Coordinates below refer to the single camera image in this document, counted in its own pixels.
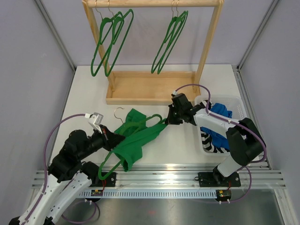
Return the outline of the blue tank top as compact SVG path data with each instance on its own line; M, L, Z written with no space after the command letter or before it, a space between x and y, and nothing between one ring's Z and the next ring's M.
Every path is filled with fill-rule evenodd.
M206 104L208 104L208 106L209 106L208 100L203 100L200 103L200 105L204 106L204 107L206 106ZM222 118L222 119L225 118L225 116L222 116L222 115L219 115L219 114L217 114L217 116ZM212 131L214 131L214 132L216 132L216 133L218 133L218 134L220 134L220 135L222 135L223 137L226 138L226 131L228 130L228 124L226 124L225 122L227 122L228 119L231 119L231 118L227 117L227 119L225 121L222 121L222 120L219 120L218 118L212 117L211 114L209 114L209 115L205 114L204 118L208 119L208 122L204 121L205 122L204 124L209 125L208 127L205 127L205 128L208 128L208 129L210 129L210 130L212 130Z

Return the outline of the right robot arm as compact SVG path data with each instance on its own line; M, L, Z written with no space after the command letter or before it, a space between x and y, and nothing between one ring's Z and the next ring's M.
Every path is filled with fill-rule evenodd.
M211 111L210 101L203 104L192 105L185 94L172 96L172 104L169 105L169 113L166 119L168 125L179 125L184 122L199 128L207 128L224 137L230 151L230 155L212 172L208 172L209 180L206 182L212 186L225 186L237 172L245 168L249 163L254 163L260 153L266 153L266 145L253 121L249 118L235 120Z

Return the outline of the zebra striped tank top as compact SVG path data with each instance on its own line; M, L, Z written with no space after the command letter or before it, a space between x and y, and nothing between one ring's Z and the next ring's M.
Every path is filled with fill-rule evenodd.
M227 110L226 106L220 103L209 102L209 110L213 113L232 118L232 111ZM200 127L202 146L205 151L210 153L228 153L229 143L222 135L205 127Z

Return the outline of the green hanger with metal hook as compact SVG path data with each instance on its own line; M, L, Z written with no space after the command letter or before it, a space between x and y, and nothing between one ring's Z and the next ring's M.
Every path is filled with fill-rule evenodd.
M119 11L117 14L113 14L111 18L109 17L101 17L102 22L99 27L99 39L96 45L96 49L94 52L93 59L91 61L91 75L95 77L100 70L101 65L105 60L108 60L111 54L112 46L116 44L117 40L119 39L120 33L122 31L122 28L125 23L125 15ZM100 46L106 41L107 36L111 33L111 42L109 44L109 47L107 51L104 54L104 57L102 57L100 64L98 65L97 69L94 71L93 66L96 59L96 53L100 49Z

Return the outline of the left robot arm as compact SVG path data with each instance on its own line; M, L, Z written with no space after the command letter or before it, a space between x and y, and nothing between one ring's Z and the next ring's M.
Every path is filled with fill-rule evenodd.
M106 178L115 176L113 171L99 173L99 167L82 160L104 148L111 151L125 137L110 132L106 126L87 136L83 130L74 130L65 141L59 154L46 171L43 186L30 207L11 225L54 225L64 211L87 187L106 186Z

